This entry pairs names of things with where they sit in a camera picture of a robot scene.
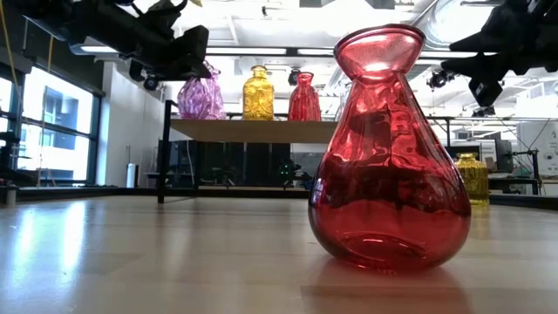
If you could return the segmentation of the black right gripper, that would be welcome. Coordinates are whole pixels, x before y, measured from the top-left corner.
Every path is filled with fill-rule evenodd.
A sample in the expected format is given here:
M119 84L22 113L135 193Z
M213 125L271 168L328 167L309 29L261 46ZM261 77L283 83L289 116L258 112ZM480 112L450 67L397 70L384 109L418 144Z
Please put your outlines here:
M502 92L499 82L507 72L557 70L557 2L506 0L492 9L479 32L450 44L449 49L475 54L447 59L441 67L471 78L474 99L479 106L490 107Z

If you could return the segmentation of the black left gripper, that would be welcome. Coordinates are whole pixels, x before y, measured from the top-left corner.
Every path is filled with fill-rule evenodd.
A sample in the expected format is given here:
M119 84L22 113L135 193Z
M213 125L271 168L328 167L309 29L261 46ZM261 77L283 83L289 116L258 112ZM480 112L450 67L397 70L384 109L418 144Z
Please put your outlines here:
M120 57L130 60L129 76L133 80L159 83L210 77L204 64L208 29L198 25L179 37L174 35L173 25L187 4L188 0L178 3L159 0L142 10L134 0L115 3L133 21L134 44L119 53Z

